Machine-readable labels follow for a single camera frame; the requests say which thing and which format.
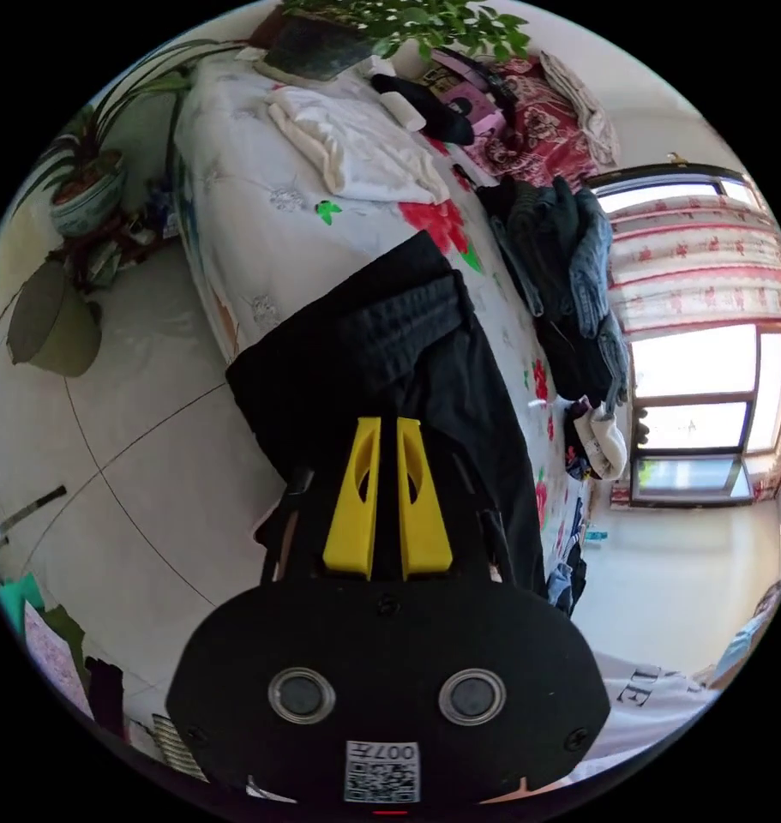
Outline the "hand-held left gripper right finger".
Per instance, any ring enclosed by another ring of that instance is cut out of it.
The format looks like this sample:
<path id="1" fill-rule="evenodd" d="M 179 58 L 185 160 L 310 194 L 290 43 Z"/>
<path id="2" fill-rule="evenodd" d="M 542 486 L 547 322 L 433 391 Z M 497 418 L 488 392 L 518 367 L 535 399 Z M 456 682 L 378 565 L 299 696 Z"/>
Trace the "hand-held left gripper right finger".
<path id="1" fill-rule="evenodd" d="M 396 468 L 402 574 L 445 574 L 453 553 L 418 420 L 396 420 Z"/>

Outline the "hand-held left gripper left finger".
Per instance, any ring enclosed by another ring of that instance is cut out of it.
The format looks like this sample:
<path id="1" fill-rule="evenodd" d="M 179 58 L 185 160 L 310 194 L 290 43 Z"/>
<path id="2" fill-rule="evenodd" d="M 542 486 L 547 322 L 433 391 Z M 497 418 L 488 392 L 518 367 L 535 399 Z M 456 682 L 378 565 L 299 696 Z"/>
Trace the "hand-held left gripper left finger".
<path id="1" fill-rule="evenodd" d="M 372 572 L 380 452 L 381 419 L 359 418 L 322 553 L 331 573 Z"/>

